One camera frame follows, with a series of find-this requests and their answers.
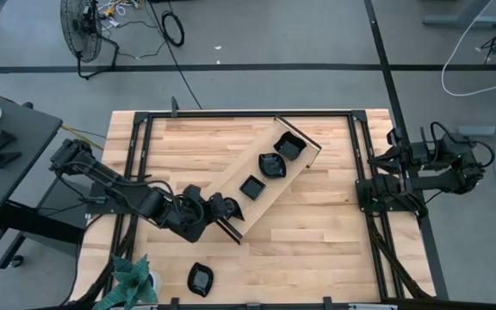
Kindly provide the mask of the black leaf-shaped plate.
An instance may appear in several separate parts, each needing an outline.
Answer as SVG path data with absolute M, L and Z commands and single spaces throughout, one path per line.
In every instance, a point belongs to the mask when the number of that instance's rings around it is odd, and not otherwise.
M 287 175 L 286 164 L 277 153 L 259 154 L 258 167 L 262 175 L 268 179 L 284 178 Z

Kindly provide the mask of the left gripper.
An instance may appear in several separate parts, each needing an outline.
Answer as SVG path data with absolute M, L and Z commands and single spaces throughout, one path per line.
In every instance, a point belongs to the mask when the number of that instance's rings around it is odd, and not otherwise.
M 232 217 L 237 218 L 237 212 L 226 213 L 226 205 L 236 208 L 238 203 L 231 197 L 223 197 L 220 192 L 214 193 L 209 198 L 210 211 L 215 219 L 230 220 Z

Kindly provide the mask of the black triangular part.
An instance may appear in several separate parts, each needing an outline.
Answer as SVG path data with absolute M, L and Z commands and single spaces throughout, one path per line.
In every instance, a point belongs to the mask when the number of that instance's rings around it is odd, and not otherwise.
M 13 135 L 12 133 L 9 133 L 5 130 L 2 130 L 0 132 L 0 151 L 10 143 L 14 142 L 16 140 L 16 136 Z
M 0 169 L 5 168 L 10 162 L 19 158 L 21 152 L 0 152 Z

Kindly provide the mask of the white plant pot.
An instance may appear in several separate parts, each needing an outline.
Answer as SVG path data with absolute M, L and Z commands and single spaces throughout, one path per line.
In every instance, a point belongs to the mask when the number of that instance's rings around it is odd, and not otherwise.
M 156 295 L 159 295 L 163 285 L 162 278 L 160 274 L 154 270 L 150 270 L 149 275 L 150 275 L 152 289 L 154 290 Z

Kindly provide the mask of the black wavy oval plate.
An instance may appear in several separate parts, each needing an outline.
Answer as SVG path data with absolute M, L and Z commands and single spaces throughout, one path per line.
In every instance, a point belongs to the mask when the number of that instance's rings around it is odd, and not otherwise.
M 206 297 L 214 282 L 214 273 L 208 267 L 201 263 L 194 263 L 189 271 L 187 286 L 190 292 Z

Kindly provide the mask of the small black square plate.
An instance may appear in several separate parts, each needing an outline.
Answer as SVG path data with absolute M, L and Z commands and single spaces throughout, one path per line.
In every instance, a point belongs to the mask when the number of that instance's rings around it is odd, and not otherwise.
M 253 175 L 249 175 L 239 187 L 239 190 L 244 195 L 255 201 L 263 193 L 265 187 L 266 185 L 262 181 Z

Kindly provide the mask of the green artificial plant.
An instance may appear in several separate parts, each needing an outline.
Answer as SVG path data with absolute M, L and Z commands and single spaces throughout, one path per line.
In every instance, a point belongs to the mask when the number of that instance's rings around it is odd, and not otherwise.
M 132 310 L 141 303 L 158 303 L 158 293 L 149 280 L 150 270 L 147 255 L 136 263 L 122 257 L 112 255 L 115 271 L 112 276 L 118 284 L 91 310 L 109 310 L 111 307 L 122 305 L 124 310 Z

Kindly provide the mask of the black aluminium rig frame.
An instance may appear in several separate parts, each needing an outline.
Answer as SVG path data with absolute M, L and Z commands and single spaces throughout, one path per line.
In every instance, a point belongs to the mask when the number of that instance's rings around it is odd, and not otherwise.
M 357 204 L 357 154 L 352 140 L 371 138 L 371 148 L 383 152 L 391 129 L 385 109 L 370 109 L 360 122 L 344 110 L 283 111 L 286 117 L 316 120 L 314 141 L 321 152 L 254 224 L 235 242 L 189 243 L 172 232 L 140 222 L 133 257 L 147 255 L 162 278 L 159 299 L 178 298 L 181 304 L 373 302 L 380 298 L 367 224 Z M 193 111 L 186 117 L 157 118 L 149 143 L 139 144 L 136 162 L 146 173 L 181 190 L 189 184 L 208 186 L 221 168 L 204 162 L 204 149 L 195 139 L 219 127 L 238 126 L 250 119 L 270 119 L 270 111 L 249 116 L 246 111 L 211 117 Z M 206 297 L 189 291 L 194 263 L 214 273 Z

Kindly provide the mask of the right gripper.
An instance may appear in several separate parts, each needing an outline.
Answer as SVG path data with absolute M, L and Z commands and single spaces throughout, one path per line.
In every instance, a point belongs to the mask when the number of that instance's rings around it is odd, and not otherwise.
M 400 174 L 402 172 L 400 164 L 388 161 L 398 159 L 401 153 L 401 148 L 391 146 L 382 155 L 369 158 L 368 162 L 371 167 L 383 170 L 388 174 Z M 427 142 L 410 143 L 403 148 L 402 166 L 407 171 L 429 171 L 432 169 L 435 157 L 435 150 L 431 149 Z

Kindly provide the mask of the grey-legged desk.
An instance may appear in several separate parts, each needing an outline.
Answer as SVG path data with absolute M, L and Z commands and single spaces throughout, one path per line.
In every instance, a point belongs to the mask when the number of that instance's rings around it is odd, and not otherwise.
M 426 15 L 425 26 L 444 28 L 496 28 L 496 16 L 484 15 L 493 0 L 470 0 L 470 4 L 455 15 Z

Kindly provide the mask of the black teardrop plate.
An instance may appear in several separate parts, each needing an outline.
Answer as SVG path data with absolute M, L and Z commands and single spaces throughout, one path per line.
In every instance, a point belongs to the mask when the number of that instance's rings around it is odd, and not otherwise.
M 226 213 L 227 214 L 235 212 L 235 211 L 237 212 L 237 218 L 235 218 L 235 219 L 244 221 L 245 218 L 244 218 L 244 215 L 242 214 L 242 210 L 241 210 L 239 204 L 236 208 L 232 208 L 231 206 L 226 205 Z

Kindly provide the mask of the black wavy square bowl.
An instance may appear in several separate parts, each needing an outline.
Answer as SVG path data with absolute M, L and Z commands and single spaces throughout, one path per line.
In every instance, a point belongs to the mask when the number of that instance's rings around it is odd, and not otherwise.
M 307 147 L 307 143 L 293 133 L 285 132 L 273 147 L 289 161 L 295 161 Z

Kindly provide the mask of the black floor fan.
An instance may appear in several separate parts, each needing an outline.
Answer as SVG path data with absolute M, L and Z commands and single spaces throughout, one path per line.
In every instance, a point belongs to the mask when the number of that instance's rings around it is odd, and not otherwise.
M 97 5 L 97 0 L 60 0 L 59 15 L 62 34 L 71 54 L 76 59 L 77 74 L 84 80 L 113 71 L 120 49 L 117 42 L 102 35 L 102 15 Z M 104 41 L 114 47 L 111 64 L 99 67 L 89 74 L 82 73 L 82 64 L 97 59 Z

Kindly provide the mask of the black side table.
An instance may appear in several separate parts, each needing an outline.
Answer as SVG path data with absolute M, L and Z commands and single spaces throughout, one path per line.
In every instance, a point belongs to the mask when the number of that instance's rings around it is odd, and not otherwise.
M 55 137 L 62 120 L 2 97 L 0 107 L 3 111 L 0 133 L 6 131 L 14 135 L 16 140 L 10 143 L 11 149 L 21 154 L 0 169 L 0 240 L 9 229 L 14 229 L 71 244 L 78 243 L 83 235 L 82 228 L 38 214 L 34 209 L 10 199 Z

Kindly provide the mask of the wooden tray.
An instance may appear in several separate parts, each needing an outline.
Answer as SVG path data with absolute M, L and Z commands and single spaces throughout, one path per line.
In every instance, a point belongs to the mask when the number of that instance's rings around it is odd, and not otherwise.
M 204 149 L 202 160 L 223 170 L 212 175 L 211 183 L 201 190 L 201 197 L 208 199 L 216 192 L 231 197 L 239 204 L 245 218 L 242 221 L 232 217 L 212 223 L 201 235 L 201 242 L 240 242 L 275 200 L 317 158 L 321 146 L 314 141 L 315 124 L 312 117 L 250 119 L 241 121 L 238 126 L 219 127 L 195 139 Z M 289 161 L 273 147 L 285 132 L 291 132 L 307 143 L 295 161 Z M 276 179 L 263 176 L 258 167 L 258 155 L 262 153 L 279 154 L 286 164 L 287 175 Z M 266 185 L 255 201 L 239 190 L 249 175 Z

